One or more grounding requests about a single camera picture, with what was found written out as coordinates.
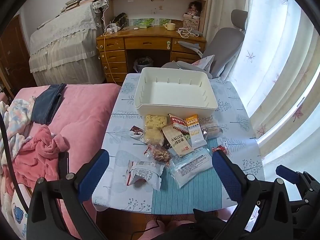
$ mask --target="desk drawer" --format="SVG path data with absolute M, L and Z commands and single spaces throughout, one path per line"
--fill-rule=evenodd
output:
M 127 63 L 126 62 L 113 62 L 113 63 L 103 63 L 103 70 L 105 73 L 124 73 L 127 72 Z
M 181 46 L 178 41 L 185 41 L 185 42 L 190 42 L 192 44 L 196 44 L 198 43 L 200 46 L 200 51 L 203 53 L 204 52 L 204 47 L 205 47 L 205 42 L 200 42 L 200 41 L 192 41 L 192 40 L 188 40 L 188 39 L 176 39 L 173 38 L 172 39 L 172 51 L 177 51 L 177 52 L 185 52 L 185 53 L 191 53 L 191 54 L 197 54 L 195 51 L 191 50 L 191 49 L 187 49 L 183 46 Z
M 107 60 L 109 63 L 126 61 L 124 50 L 100 52 L 100 59 L 102 63 L 107 63 Z
M 124 38 L 125 49 L 163 49 L 170 50 L 171 38 L 168 37 L 128 37 Z
M 198 54 L 189 54 L 189 53 L 181 53 L 181 52 L 171 52 L 171 60 L 170 61 L 183 61 L 187 63 L 194 63 L 200 59 Z
M 117 50 L 117 49 L 124 49 L 124 42 L 123 38 L 114 38 L 114 39 L 107 39 L 97 41 L 98 50 L 99 51 L 109 51 L 109 50 Z
M 107 73 L 105 74 L 106 75 L 106 78 L 107 78 L 107 82 L 108 83 L 114 83 L 113 80 L 116 81 L 116 83 L 120 83 L 120 82 L 123 82 L 127 73 L 113 73 L 112 76 L 110 73 Z

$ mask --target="table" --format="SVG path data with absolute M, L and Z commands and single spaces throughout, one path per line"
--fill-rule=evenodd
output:
M 194 63 L 200 56 L 191 49 L 181 46 L 178 41 L 199 44 L 204 52 L 206 40 L 204 37 L 189 36 L 181 38 L 176 31 L 168 31 L 163 26 L 153 26 L 146 29 L 125 27 L 108 36 L 97 37 L 99 58 L 108 82 L 122 85 L 127 73 L 134 73 L 133 62 L 139 57 L 149 56 L 154 66 L 161 67 L 172 61 Z
M 125 185 L 128 162 L 147 160 L 147 146 L 129 136 L 132 126 L 143 128 L 143 118 L 134 106 L 140 74 L 128 74 L 124 80 L 103 140 L 110 164 L 92 195 L 98 211 L 108 207 L 152 214 L 191 214 L 193 208 L 212 211 L 236 202 L 230 200 L 214 168 L 199 173 L 181 189 L 167 169 L 162 174 L 160 191 L 143 182 Z M 214 112 L 223 136 L 208 140 L 209 147 L 228 143 L 231 161 L 246 174 L 264 180 L 260 151 L 244 106 L 231 82 L 210 80 L 219 108 Z

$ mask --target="blue gripper pad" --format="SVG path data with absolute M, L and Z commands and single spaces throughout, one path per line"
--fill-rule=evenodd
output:
M 293 170 L 290 170 L 289 168 L 279 165 L 276 168 L 276 174 L 280 176 L 281 178 L 284 178 L 285 180 L 289 181 L 292 184 L 298 184 L 299 183 L 299 174 Z
M 109 153 L 106 150 L 102 151 L 103 153 L 92 165 L 78 185 L 78 200 L 80 203 L 91 198 L 92 193 L 98 185 L 103 173 L 109 166 Z
M 225 159 L 221 156 L 221 153 L 218 151 L 215 151 L 212 154 L 212 165 L 222 184 L 224 185 L 230 199 L 240 203 L 242 200 L 241 184 L 236 178 L 232 169 L 226 163 Z

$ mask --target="wooden desk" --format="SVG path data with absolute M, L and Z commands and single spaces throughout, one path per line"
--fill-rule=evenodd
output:
M 104 73 L 110 83 L 114 79 L 116 83 L 121 85 L 127 73 L 134 72 L 134 60 L 146 54 L 144 52 L 141 54 L 137 50 L 153 50 L 150 52 L 154 57 L 160 57 L 159 66 L 161 67 L 169 61 L 181 60 L 193 63 L 200 59 L 196 52 L 182 47 L 178 41 L 198 43 L 202 52 L 206 44 L 203 37 L 190 36 L 183 39 L 176 31 L 168 31 L 160 26 L 147 29 L 139 28 L 138 30 L 133 28 L 133 26 L 125 27 L 124 30 L 117 33 L 97 38 L 97 48 L 100 52 Z

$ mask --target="white plastic storage box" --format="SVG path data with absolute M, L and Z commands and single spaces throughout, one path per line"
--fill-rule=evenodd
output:
M 143 68 L 134 105 L 143 117 L 147 114 L 208 117 L 218 108 L 205 73 L 153 67 Z

